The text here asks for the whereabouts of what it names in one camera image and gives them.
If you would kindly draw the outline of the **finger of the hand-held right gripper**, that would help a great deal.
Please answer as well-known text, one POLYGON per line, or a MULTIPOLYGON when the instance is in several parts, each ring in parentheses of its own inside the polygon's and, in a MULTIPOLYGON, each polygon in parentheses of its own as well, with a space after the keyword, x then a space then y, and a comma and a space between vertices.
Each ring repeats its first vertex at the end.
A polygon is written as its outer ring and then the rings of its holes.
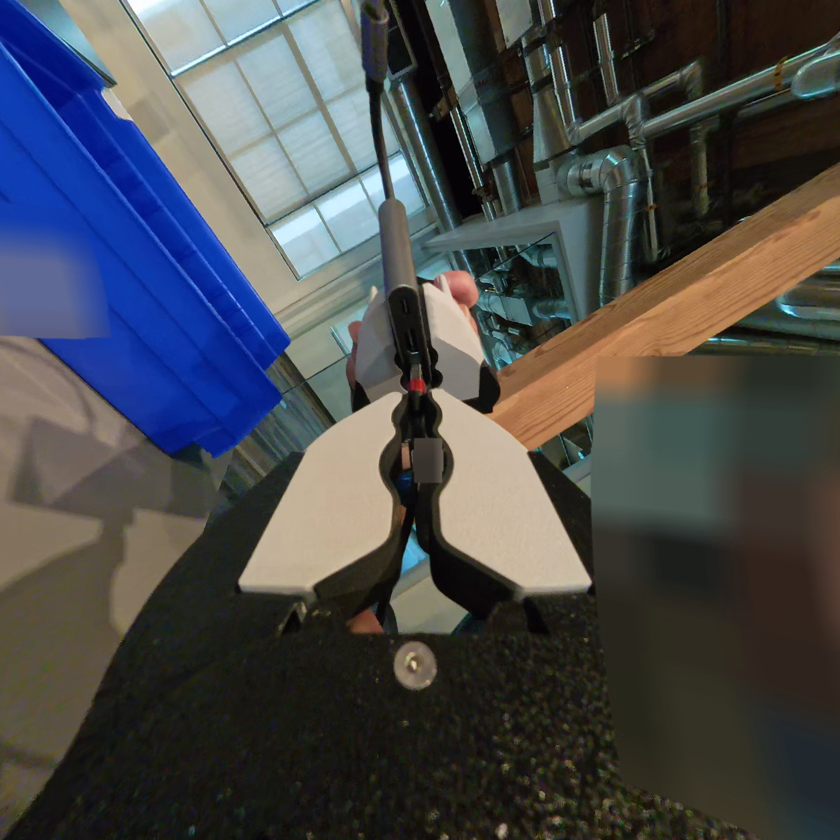
POLYGON ((484 352, 471 312, 459 303, 446 277, 422 285, 435 370, 441 387, 462 402, 480 395, 480 370, 484 352))
POLYGON ((357 336, 353 401, 374 403, 388 394, 401 395, 402 377, 385 294, 383 289, 373 288, 357 336))

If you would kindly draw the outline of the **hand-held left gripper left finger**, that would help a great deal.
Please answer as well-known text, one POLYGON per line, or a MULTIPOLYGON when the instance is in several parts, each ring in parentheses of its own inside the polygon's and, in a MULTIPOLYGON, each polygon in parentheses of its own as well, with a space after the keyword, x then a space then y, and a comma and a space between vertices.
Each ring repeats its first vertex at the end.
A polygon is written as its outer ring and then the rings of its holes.
POLYGON ((402 567, 391 471, 404 398, 386 394, 306 450, 238 579, 248 594, 377 596, 402 567))

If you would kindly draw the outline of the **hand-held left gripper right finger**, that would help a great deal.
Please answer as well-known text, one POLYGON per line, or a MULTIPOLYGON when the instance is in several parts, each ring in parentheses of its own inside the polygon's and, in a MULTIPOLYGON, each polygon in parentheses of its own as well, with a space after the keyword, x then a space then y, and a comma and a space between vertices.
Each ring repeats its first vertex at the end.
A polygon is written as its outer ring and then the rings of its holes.
POLYGON ((592 585, 533 465, 509 432, 432 391, 444 480, 430 503, 430 568, 446 596, 554 596, 592 585))

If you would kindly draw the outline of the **grey usb hub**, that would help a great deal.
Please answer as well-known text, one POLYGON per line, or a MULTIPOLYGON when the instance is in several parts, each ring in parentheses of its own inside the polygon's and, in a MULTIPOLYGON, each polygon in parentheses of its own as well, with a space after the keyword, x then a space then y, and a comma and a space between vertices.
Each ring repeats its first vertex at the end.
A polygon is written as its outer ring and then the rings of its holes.
POLYGON ((377 212, 380 226, 385 311, 392 330, 395 362, 410 380, 432 383, 431 339, 419 288, 406 209, 396 198, 386 150, 382 100, 389 76, 387 60, 390 17, 383 2, 360 7, 361 57, 368 93, 371 133, 384 200, 377 212))

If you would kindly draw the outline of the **blue plastic bin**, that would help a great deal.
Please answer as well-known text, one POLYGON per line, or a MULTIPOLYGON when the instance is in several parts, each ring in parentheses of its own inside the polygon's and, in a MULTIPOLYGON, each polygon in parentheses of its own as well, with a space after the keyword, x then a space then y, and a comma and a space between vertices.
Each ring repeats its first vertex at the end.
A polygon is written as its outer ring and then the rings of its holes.
POLYGON ((21 3, 1 26, 3 246, 80 245, 104 296, 98 336, 38 340, 164 452, 224 454, 287 334, 104 79, 21 3))

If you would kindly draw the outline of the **wooden beam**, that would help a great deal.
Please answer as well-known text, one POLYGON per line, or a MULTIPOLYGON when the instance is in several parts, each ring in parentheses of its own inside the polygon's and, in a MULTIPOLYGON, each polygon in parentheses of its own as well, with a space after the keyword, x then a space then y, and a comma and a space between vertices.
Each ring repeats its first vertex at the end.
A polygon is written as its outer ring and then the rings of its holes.
POLYGON ((534 449, 593 413, 604 359, 680 356, 839 256, 839 165, 499 373, 489 419, 534 449))

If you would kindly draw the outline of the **large grid window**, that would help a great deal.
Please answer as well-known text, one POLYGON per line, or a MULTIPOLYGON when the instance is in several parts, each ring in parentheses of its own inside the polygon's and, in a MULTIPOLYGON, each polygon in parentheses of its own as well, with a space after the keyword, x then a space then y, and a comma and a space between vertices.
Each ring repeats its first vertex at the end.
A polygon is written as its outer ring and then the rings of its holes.
POLYGON ((357 2, 127 5, 297 279, 376 239, 357 2))

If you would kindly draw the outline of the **metal ceiling pipes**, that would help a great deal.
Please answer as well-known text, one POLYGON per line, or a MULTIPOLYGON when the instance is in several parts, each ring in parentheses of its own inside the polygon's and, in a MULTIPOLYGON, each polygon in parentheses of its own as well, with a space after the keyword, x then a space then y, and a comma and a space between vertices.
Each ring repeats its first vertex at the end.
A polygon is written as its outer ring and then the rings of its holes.
POLYGON ((821 98, 838 91, 838 77, 819 77, 822 70, 838 70, 838 36, 824 45, 809 49, 792 58, 780 59, 775 65, 729 83, 713 92, 690 99, 666 112, 648 116, 648 100, 669 87, 682 87, 688 81, 685 66, 634 93, 588 120, 575 120, 566 128, 573 147, 616 123, 625 123, 633 144, 645 144, 672 131, 707 120, 719 113, 738 109, 789 91, 802 100, 821 98))

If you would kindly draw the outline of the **silver bent duct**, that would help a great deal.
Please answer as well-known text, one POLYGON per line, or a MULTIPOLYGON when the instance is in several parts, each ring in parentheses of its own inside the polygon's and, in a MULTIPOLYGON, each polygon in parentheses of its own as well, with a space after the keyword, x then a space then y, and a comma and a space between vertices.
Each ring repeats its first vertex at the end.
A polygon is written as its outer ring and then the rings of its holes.
POLYGON ((556 183, 562 198, 602 198, 595 287, 595 303, 602 308, 634 288, 639 266, 653 266, 662 255, 648 155, 628 145, 570 152, 560 162, 556 183))

